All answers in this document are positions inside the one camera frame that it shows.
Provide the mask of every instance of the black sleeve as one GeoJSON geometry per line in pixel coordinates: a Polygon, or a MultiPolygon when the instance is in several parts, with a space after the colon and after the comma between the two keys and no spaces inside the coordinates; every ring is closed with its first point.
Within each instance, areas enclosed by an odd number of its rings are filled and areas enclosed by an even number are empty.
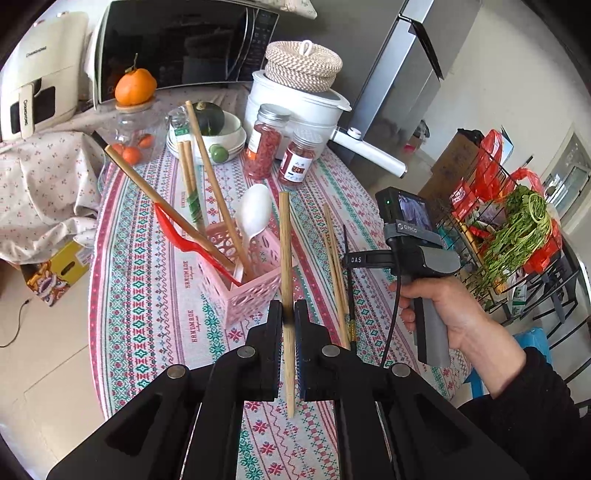
{"type": "Polygon", "coordinates": [[[583,419],[564,381],[535,348],[496,399],[476,398],[460,411],[511,455],[532,480],[587,478],[591,416],[583,419]]]}

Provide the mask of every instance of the white wall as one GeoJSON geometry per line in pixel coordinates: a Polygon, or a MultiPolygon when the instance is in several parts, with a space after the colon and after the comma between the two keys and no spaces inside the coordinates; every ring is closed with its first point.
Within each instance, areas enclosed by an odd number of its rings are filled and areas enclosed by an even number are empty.
{"type": "Polygon", "coordinates": [[[503,125],[515,150],[543,174],[572,123],[591,145],[591,96],[556,38],[521,0],[483,0],[451,72],[425,117],[422,150],[437,159],[458,128],[503,125]]]}

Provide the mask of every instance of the bamboo chopstick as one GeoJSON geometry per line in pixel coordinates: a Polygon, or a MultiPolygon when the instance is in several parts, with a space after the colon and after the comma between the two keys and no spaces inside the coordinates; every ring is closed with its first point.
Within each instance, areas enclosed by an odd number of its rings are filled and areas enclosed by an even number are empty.
{"type": "Polygon", "coordinates": [[[100,147],[107,153],[108,156],[111,157],[113,162],[121,169],[123,172],[129,177],[131,181],[133,181],[138,188],[144,192],[150,200],[154,203],[158,203],[162,210],[168,215],[172,220],[175,221],[176,224],[180,226],[185,232],[189,234],[191,238],[193,238],[199,245],[201,245],[205,250],[207,250],[211,255],[218,260],[225,268],[227,268],[230,272],[234,271],[234,263],[224,256],[216,246],[209,241],[208,238],[203,236],[199,231],[191,225],[185,218],[178,213],[172,205],[170,205],[166,200],[164,200],[156,190],[154,190],[148,182],[144,180],[144,178],[137,173],[131,165],[129,165],[123,157],[117,153],[111,145],[107,145],[105,140],[96,132],[92,134],[92,138],[100,145],[100,147]]]}
{"type": "Polygon", "coordinates": [[[332,252],[329,245],[329,237],[326,233],[323,235],[324,247],[326,248],[326,255],[329,261],[330,277],[333,282],[333,293],[335,294],[336,316],[339,323],[339,337],[340,344],[343,348],[351,350],[349,343],[349,334],[347,333],[347,326],[345,325],[345,310],[343,308],[343,299],[339,292],[339,279],[336,276],[335,264],[333,262],[332,252]]]}
{"type": "Polygon", "coordinates": [[[206,232],[205,220],[203,219],[203,212],[201,210],[201,204],[199,203],[199,192],[197,191],[197,181],[195,180],[195,165],[193,164],[193,151],[191,150],[191,142],[181,142],[178,147],[178,153],[180,158],[180,152],[183,151],[183,168],[184,173],[186,172],[188,182],[187,185],[187,198],[186,202],[191,212],[191,220],[201,233],[206,232]]]}
{"type": "Polygon", "coordinates": [[[296,326],[294,324],[293,272],[291,265],[290,194],[279,193],[281,243],[281,302],[283,304],[283,347],[285,356],[285,399],[287,416],[296,412],[296,326]]]}
{"type": "Polygon", "coordinates": [[[244,247],[242,246],[242,240],[238,236],[238,232],[236,231],[236,227],[234,226],[234,222],[232,217],[230,216],[230,212],[228,211],[228,206],[226,205],[226,200],[223,197],[222,189],[217,182],[216,174],[213,171],[212,162],[209,159],[209,153],[207,153],[207,148],[205,147],[205,143],[203,142],[203,137],[201,135],[201,130],[199,129],[199,123],[197,122],[197,116],[195,115],[195,111],[193,110],[193,104],[191,100],[187,100],[185,102],[185,110],[187,111],[187,116],[189,117],[189,124],[191,126],[191,131],[195,136],[195,140],[197,140],[197,145],[199,146],[199,151],[201,153],[201,159],[203,160],[203,168],[205,168],[205,172],[207,173],[207,178],[209,179],[209,183],[212,185],[213,195],[216,198],[217,207],[222,214],[222,219],[224,224],[226,225],[226,229],[232,239],[232,243],[234,248],[236,249],[236,253],[238,254],[238,258],[244,265],[244,273],[247,279],[251,280],[254,278],[252,272],[252,265],[248,255],[246,254],[244,247]]]}
{"type": "Polygon", "coordinates": [[[333,262],[335,264],[336,276],[339,284],[339,293],[340,297],[343,302],[343,311],[345,314],[349,314],[349,304],[345,301],[346,298],[346,290],[345,290],[345,279],[343,278],[343,269],[340,266],[339,261],[339,249],[337,247],[336,236],[335,236],[335,228],[332,223],[332,217],[330,215],[330,208],[328,203],[324,204],[324,219],[326,221],[326,226],[329,231],[329,241],[330,241],[330,248],[333,254],[333,262]]]}
{"type": "Polygon", "coordinates": [[[193,185],[191,184],[191,177],[189,176],[189,166],[187,165],[187,156],[183,148],[183,142],[177,143],[178,150],[178,162],[181,164],[183,169],[183,180],[185,184],[185,190],[187,192],[187,198],[193,193],[193,185]]]}
{"type": "Polygon", "coordinates": [[[189,169],[189,179],[191,181],[191,192],[197,190],[197,180],[195,179],[195,163],[193,161],[193,149],[191,148],[191,142],[189,140],[184,141],[185,147],[185,162],[189,169]]]}

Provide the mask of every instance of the window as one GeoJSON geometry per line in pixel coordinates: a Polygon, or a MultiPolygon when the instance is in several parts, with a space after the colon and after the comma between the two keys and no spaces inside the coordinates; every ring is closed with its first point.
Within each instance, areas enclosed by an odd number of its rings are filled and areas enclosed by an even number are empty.
{"type": "Polygon", "coordinates": [[[562,224],[573,217],[591,191],[591,160],[576,133],[570,135],[558,162],[544,180],[546,200],[556,207],[562,224]]]}

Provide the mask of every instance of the white rice cooker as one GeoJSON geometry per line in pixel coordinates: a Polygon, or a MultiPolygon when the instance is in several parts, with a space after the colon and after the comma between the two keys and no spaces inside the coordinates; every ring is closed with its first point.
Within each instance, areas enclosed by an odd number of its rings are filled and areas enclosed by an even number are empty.
{"type": "MultiPolygon", "coordinates": [[[[252,77],[254,82],[248,96],[243,122],[244,130],[249,138],[259,107],[263,103],[273,103],[291,111],[291,118],[287,125],[288,135],[291,135],[295,127],[312,129],[322,136],[324,143],[332,140],[397,177],[402,177],[406,173],[407,167],[403,162],[379,148],[359,140],[361,138],[359,130],[349,128],[348,131],[345,131],[338,127],[341,114],[351,111],[349,101],[341,94],[334,90],[322,93],[295,90],[269,80],[265,76],[264,70],[255,72],[252,77]]],[[[284,138],[277,150],[277,158],[283,158],[288,143],[289,138],[284,138]]]]}

